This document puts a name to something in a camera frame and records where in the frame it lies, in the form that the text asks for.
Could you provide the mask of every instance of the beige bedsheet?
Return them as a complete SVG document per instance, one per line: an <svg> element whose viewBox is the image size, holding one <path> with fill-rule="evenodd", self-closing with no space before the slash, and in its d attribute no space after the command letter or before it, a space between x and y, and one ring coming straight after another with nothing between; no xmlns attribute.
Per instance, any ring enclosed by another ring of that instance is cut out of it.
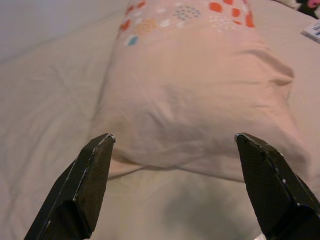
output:
<svg viewBox="0 0 320 240"><path fill-rule="evenodd" d="M295 70L290 105L319 164L320 44L300 35L313 19L270 0L251 4L258 31ZM0 66L1 240L24 237L55 179L88 140L121 20L115 13ZM314 189L320 197L320 185ZM258 234L243 183L145 169L108 182L92 238L249 240Z"/></svg>

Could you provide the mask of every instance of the pillowcase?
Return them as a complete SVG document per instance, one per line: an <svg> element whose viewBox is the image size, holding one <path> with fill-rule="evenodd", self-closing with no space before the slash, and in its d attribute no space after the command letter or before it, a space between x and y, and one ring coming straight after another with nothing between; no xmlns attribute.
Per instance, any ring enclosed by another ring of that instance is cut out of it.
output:
<svg viewBox="0 0 320 240"><path fill-rule="evenodd" d="M275 0L315 19L320 17L320 0Z"/></svg>
<svg viewBox="0 0 320 240"><path fill-rule="evenodd" d="M242 180L236 133L261 138L306 180L287 105L293 71L257 35L246 0L131 1L93 120L115 135L110 175L179 167Z"/></svg>

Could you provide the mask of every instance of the bed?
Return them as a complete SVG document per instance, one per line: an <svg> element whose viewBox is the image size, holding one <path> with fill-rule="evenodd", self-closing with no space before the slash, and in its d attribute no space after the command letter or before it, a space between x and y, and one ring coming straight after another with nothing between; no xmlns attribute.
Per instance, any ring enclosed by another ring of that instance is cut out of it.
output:
<svg viewBox="0 0 320 240"><path fill-rule="evenodd" d="M300 34L314 19L270 0L251 5L267 45L295 71L289 104L319 174L320 45ZM24 237L57 176L89 140L124 11L0 65L0 239ZM317 181L312 189L320 198ZM147 167L108 180L92 239L249 240L260 233L244 183Z"/></svg>

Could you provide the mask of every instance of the book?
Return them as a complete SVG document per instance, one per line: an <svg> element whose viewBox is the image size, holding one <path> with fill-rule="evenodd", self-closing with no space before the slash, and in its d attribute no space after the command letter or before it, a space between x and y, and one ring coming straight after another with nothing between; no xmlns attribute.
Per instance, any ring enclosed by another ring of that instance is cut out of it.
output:
<svg viewBox="0 0 320 240"><path fill-rule="evenodd" d="M307 26L302 32L302 35L320 43L320 19L313 24Z"/></svg>

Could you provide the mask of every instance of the wall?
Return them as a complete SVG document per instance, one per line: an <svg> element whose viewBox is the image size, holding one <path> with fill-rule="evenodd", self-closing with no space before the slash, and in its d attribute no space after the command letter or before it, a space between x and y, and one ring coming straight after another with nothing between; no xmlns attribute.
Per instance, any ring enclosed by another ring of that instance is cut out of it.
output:
<svg viewBox="0 0 320 240"><path fill-rule="evenodd" d="M126 7L128 0L1 0L0 63Z"/></svg>

